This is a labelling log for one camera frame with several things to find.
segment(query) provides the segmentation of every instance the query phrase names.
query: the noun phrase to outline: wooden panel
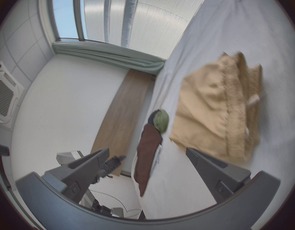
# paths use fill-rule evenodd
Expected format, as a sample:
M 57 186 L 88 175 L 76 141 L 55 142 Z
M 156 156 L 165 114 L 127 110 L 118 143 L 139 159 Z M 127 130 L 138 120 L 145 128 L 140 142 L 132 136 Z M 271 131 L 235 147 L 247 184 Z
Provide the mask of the wooden panel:
M 151 77 L 142 71 L 129 70 L 108 108 L 91 152 L 109 148 L 109 159 L 127 154 Z M 119 176 L 122 167 L 112 174 Z

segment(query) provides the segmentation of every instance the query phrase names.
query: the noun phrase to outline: curtain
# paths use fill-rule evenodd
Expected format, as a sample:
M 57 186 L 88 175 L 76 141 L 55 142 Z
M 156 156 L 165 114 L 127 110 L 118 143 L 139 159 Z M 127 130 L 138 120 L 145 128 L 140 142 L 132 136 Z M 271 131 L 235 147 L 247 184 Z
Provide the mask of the curtain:
M 54 42 L 56 53 L 80 56 L 124 69 L 135 69 L 157 75 L 165 59 L 143 52 L 100 42 Z

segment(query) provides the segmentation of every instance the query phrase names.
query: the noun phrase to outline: ceiling air conditioner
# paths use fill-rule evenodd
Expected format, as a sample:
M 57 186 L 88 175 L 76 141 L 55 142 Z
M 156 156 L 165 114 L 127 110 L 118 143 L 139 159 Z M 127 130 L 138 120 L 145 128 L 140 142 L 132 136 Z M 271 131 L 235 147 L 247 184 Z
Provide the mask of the ceiling air conditioner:
M 0 126 L 11 128 L 15 109 L 24 87 L 10 74 L 0 62 Z

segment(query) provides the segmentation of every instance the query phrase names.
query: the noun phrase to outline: brown folded garment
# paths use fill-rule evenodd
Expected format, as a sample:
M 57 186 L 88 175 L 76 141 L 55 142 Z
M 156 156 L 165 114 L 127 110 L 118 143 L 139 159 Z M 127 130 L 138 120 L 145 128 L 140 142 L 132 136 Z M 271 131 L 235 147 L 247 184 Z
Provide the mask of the brown folded garment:
M 261 66 L 248 68 L 239 52 L 223 54 L 183 79 L 170 139 L 214 157 L 248 160 L 259 142 Z
M 137 148 L 138 159 L 134 172 L 134 179 L 139 184 L 140 197 L 142 197 L 145 192 L 155 152 L 161 142 L 162 138 L 160 133 L 154 125 L 146 124 Z

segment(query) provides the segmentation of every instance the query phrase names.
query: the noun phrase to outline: white cloth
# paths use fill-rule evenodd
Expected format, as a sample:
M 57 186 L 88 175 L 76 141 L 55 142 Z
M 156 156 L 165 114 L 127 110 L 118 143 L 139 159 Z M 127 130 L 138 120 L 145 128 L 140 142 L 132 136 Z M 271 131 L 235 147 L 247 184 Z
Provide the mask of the white cloth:
M 168 136 L 184 76 L 216 60 L 223 52 L 231 55 L 238 51 L 243 52 L 249 66 L 262 65 L 263 89 L 268 93 L 260 102 L 260 144 L 248 162 L 238 165 L 249 169 L 252 176 L 264 170 L 281 180 L 278 192 L 253 230 L 273 216 L 292 189 L 295 183 L 293 26 L 275 0 L 205 0 L 156 78 L 146 121 L 156 109 L 166 110 L 170 119 L 162 135 L 160 163 L 154 168 L 144 196 L 138 196 L 147 219 L 177 217 L 215 204 L 184 151 Z M 134 184 L 139 195 L 138 184 Z
M 162 151 L 162 146 L 159 144 L 159 146 L 157 147 L 156 152 L 155 152 L 152 167 L 150 168 L 150 173 L 149 173 L 150 177 L 153 174 L 153 170 L 154 170 L 156 164 L 159 163 L 159 155 L 160 155 L 161 151 Z

